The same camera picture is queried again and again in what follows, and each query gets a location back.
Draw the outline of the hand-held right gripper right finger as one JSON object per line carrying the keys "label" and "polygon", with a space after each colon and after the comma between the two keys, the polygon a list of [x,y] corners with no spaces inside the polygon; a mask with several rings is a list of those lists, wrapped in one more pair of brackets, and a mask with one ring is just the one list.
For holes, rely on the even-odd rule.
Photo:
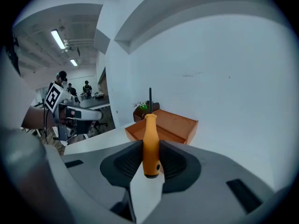
{"label": "hand-held right gripper right finger", "polygon": [[243,224],[274,192],[232,159],[160,141],[165,182],[161,201],[144,224]]}

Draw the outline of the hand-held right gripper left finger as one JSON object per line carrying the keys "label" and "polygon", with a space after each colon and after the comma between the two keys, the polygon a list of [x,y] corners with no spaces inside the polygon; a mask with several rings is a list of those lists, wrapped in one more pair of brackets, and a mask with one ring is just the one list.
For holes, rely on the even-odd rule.
{"label": "hand-held right gripper left finger", "polygon": [[68,171],[100,205],[136,222],[130,183],[142,162],[142,141],[62,156]]}

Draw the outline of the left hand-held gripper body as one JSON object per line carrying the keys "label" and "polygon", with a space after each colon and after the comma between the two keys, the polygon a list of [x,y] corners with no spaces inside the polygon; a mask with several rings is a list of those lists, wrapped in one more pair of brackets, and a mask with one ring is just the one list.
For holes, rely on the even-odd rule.
{"label": "left hand-held gripper body", "polygon": [[79,99],[71,95],[61,86],[51,83],[46,95],[45,105],[52,113],[52,118],[57,126],[60,141],[68,141],[74,135],[74,128],[67,127],[67,106],[80,106]]}

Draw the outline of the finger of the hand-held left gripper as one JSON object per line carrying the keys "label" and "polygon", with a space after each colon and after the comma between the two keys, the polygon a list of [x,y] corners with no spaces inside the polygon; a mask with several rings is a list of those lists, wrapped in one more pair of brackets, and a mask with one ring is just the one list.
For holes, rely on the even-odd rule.
{"label": "finger of the hand-held left gripper", "polygon": [[95,121],[102,119],[102,112],[97,110],[91,110],[82,108],[79,106],[67,106],[66,118],[83,121]]}

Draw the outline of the orange handle screwdriver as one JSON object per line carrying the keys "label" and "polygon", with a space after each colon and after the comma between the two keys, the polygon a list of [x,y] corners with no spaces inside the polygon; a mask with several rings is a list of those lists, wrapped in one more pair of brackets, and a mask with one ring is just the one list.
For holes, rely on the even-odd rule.
{"label": "orange handle screwdriver", "polygon": [[152,89],[149,88],[149,113],[145,115],[146,127],[142,140],[142,166],[145,177],[149,179],[156,178],[161,167],[156,119],[157,115],[153,113]]}

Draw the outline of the brown wooden tray box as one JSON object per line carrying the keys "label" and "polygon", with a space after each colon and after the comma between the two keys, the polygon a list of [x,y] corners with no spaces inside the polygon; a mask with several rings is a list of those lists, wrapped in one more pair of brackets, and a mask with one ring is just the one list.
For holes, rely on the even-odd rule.
{"label": "brown wooden tray box", "polygon": [[[198,121],[164,110],[153,112],[157,115],[156,125],[159,139],[189,145],[194,138]],[[141,120],[125,128],[130,141],[141,140],[145,134],[146,120]]]}

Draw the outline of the person's left forearm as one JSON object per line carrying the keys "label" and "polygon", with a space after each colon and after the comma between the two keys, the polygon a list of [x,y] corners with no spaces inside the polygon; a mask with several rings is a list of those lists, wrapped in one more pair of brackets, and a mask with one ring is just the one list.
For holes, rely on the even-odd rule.
{"label": "person's left forearm", "polygon": [[56,126],[52,112],[43,111],[41,108],[30,106],[24,117],[21,127],[26,129],[43,129]]}

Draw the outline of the black office chair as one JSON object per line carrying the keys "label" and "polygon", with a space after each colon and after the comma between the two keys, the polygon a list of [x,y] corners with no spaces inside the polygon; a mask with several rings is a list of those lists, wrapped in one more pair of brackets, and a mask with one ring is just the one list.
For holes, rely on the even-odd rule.
{"label": "black office chair", "polygon": [[107,122],[99,122],[98,120],[94,122],[90,134],[92,134],[93,136],[102,134],[102,131],[100,130],[101,127],[104,127],[105,129],[108,127],[108,123]]}

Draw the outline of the white table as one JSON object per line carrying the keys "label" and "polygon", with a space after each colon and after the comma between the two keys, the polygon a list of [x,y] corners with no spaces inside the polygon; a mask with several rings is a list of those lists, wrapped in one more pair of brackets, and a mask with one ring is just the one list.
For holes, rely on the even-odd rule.
{"label": "white table", "polygon": [[[129,139],[126,135],[125,128],[130,125],[129,123],[103,134],[70,144],[65,148],[64,154],[90,152],[126,143]],[[211,137],[202,134],[199,128],[190,145],[231,158],[274,189],[270,161],[265,152],[258,153],[252,148],[246,148],[244,145],[231,145],[217,139],[213,140]],[[133,207],[138,224],[143,223],[149,213],[153,211],[158,204],[160,198],[157,194],[153,194],[153,192],[159,190],[162,186],[163,175],[160,174],[155,181],[146,181],[145,179],[142,174],[142,168],[139,168],[137,177],[133,180],[132,192]]]}

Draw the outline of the small plant in brown pot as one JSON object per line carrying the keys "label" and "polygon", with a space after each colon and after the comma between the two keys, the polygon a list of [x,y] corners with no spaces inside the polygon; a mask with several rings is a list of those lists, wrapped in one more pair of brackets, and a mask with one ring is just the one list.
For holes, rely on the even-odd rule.
{"label": "small plant in brown pot", "polygon": [[133,112],[134,122],[139,122],[145,118],[145,115],[150,112],[150,101],[140,103]]}

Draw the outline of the grey desk with white frame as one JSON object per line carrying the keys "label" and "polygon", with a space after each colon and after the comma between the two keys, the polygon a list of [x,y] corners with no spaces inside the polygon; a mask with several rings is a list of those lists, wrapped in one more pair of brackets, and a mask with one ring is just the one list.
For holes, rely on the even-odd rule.
{"label": "grey desk with white frame", "polygon": [[80,102],[80,107],[91,110],[98,110],[107,106],[110,106],[109,97],[105,97],[105,99],[102,100],[91,98]]}

